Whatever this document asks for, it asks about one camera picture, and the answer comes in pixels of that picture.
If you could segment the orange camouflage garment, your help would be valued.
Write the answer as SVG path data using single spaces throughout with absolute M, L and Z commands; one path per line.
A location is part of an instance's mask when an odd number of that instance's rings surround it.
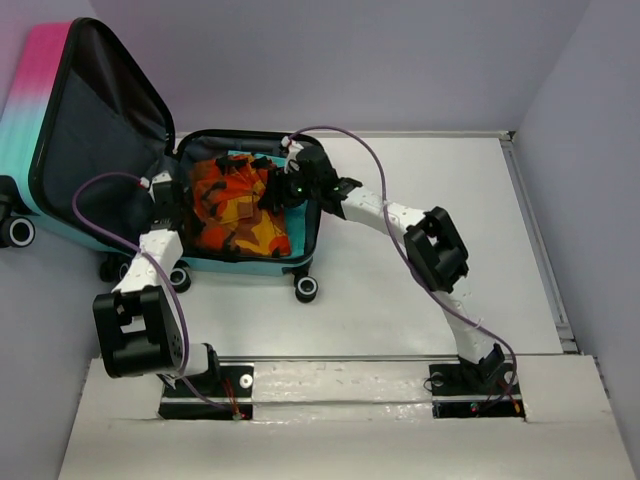
M 267 156 L 224 155 L 196 163 L 191 172 L 193 205 L 202 229 L 195 246 L 227 257 L 281 258 L 292 253 L 285 214 L 262 209 L 269 175 Z

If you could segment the pink teal kids suitcase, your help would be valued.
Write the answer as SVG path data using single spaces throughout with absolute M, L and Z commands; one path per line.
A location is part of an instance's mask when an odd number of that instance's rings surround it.
M 105 253 L 103 281 L 120 281 L 132 245 L 150 226 L 152 200 L 141 177 L 168 171 L 186 200 L 183 255 L 170 274 L 177 292 L 195 270 L 291 275 L 296 298 L 316 297 L 310 275 L 320 226 L 313 201 L 306 255 L 224 256 L 193 242 L 202 224 L 190 172 L 204 160 L 236 153 L 285 158 L 276 132 L 205 129 L 178 138 L 169 108 L 104 23 L 79 18 L 33 27 L 26 37 L 1 117 L 1 244 L 30 245 L 38 228 Z

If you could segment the teal shirt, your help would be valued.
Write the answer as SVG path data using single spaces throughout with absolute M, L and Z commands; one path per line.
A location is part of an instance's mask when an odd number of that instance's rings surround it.
M 252 154 L 256 159 L 264 159 L 273 164 L 276 168 L 284 168 L 286 164 L 285 158 L 266 155 L 262 153 Z M 302 257 L 306 255 L 307 249 L 307 232 L 311 231 L 311 237 L 313 237 L 315 220 L 307 220 L 307 211 L 309 214 L 313 213 L 311 210 L 311 204 L 309 201 L 304 202 L 300 206 L 294 208 L 285 208 L 284 219 L 286 231 L 289 236 L 289 242 L 291 246 L 291 254 L 283 256 L 282 258 L 294 258 Z

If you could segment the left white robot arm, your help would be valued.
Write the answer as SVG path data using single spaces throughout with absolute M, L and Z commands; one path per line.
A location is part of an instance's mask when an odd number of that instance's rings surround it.
M 152 200 L 151 224 L 122 279 L 93 302 L 104 367 L 112 378 L 159 375 L 168 382 L 187 381 L 198 394 L 209 395 L 221 383 L 217 353 L 207 343 L 189 340 L 170 281 L 183 255 L 182 185 L 168 171 L 141 185 Z

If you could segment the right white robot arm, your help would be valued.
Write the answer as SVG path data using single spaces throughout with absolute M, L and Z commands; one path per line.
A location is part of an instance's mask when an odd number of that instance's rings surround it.
M 302 146 L 285 138 L 286 165 L 269 177 L 261 204 L 277 210 L 306 201 L 343 220 L 388 235 L 408 262 L 414 279 L 440 305 L 453 333 L 461 365 L 460 379 L 482 392 L 497 378 L 504 353 L 495 336 L 472 320 L 455 285 L 468 272 L 468 251 L 448 212 L 410 208 L 383 199 L 355 179 L 340 177 L 319 146 Z

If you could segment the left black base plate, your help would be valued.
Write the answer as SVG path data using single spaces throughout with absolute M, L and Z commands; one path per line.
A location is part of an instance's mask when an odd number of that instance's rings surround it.
M 219 376 L 203 373 L 188 382 L 207 402 L 195 395 L 183 380 L 174 388 L 165 383 L 157 414 L 164 420 L 248 421 L 253 418 L 253 363 L 223 362 Z

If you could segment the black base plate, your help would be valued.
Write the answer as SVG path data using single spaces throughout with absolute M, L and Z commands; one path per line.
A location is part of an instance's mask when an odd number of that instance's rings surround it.
M 207 402 L 195 395 L 183 380 L 174 388 L 165 383 L 157 414 L 164 420 L 248 421 L 253 418 L 253 363 L 223 362 L 219 376 L 203 373 L 188 382 Z
M 526 412 L 518 381 L 514 380 L 510 392 L 504 393 L 512 370 L 512 364 L 506 363 L 488 384 L 472 386 L 463 378 L 458 363 L 431 364 L 423 387 L 431 394 L 433 417 L 524 419 Z

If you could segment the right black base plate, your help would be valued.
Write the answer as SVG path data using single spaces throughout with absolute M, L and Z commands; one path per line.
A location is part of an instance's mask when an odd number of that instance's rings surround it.
M 488 384 L 472 386 L 463 378 L 458 363 L 431 364 L 423 387 L 431 394 L 433 417 L 524 419 L 526 412 L 518 381 L 514 380 L 510 392 L 504 393 L 512 370 L 512 364 L 506 363 Z

